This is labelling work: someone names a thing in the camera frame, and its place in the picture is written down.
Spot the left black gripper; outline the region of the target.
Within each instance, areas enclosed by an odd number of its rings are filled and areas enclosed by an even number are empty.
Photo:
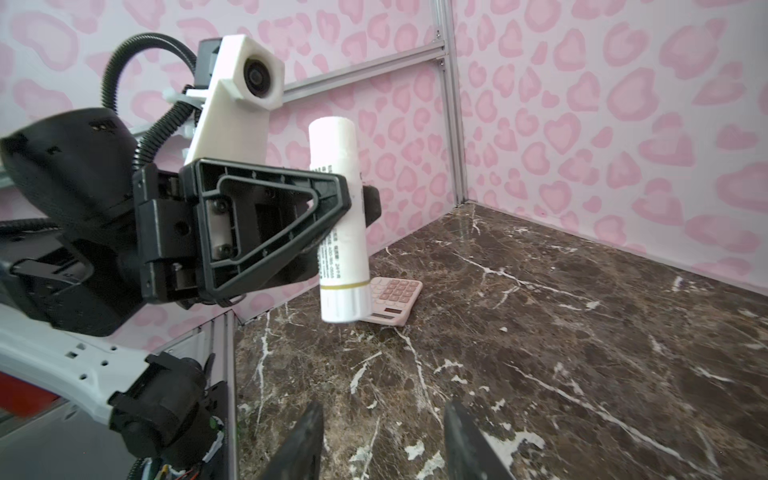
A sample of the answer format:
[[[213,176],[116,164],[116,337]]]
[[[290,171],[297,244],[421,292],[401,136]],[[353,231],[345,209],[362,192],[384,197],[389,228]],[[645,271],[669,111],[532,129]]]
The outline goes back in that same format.
[[[139,288],[148,303],[215,303],[304,282],[352,207],[346,179],[200,159],[132,176]]]

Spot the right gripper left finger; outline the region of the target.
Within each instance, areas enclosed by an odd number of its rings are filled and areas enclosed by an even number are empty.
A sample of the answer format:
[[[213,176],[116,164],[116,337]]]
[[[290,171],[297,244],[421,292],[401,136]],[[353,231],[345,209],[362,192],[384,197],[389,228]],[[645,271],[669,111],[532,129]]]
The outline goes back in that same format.
[[[324,410],[311,401],[263,469],[260,480],[317,480],[324,447]]]

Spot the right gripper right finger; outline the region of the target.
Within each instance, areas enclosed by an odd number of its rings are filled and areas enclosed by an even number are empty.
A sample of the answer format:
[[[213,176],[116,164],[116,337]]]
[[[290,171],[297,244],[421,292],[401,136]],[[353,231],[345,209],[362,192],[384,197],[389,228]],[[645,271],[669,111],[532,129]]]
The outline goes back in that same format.
[[[451,400],[445,406],[444,445],[449,479],[513,479],[458,400]]]

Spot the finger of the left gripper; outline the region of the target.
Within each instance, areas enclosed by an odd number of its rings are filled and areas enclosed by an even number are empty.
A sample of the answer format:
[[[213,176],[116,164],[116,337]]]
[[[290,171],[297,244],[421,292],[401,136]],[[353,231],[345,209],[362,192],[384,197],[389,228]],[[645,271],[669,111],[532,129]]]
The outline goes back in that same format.
[[[362,188],[363,208],[366,227],[372,226],[382,215],[382,204],[379,190],[372,185]]]

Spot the white glue stick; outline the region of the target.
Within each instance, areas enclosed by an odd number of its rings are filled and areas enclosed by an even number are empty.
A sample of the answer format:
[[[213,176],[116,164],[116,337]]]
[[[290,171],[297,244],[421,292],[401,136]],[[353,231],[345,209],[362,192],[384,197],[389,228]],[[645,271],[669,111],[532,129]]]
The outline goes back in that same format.
[[[355,322],[373,310],[357,128],[348,118],[330,116],[311,122],[308,133],[310,169],[344,177],[351,200],[318,250],[321,318]]]

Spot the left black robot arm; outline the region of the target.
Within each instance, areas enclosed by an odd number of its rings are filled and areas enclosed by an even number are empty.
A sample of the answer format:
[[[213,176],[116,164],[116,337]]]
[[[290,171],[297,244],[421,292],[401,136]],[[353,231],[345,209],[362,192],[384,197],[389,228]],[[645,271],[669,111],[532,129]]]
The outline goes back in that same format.
[[[4,372],[78,403],[160,479],[235,476],[230,382],[212,359],[101,346],[149,303],[230,306],[318,273],[332,228],[380,194],[346,174],[203,158],[178,172],[135,159],[106,108],[55,115],[1,142],[43,212],[1,225]]]

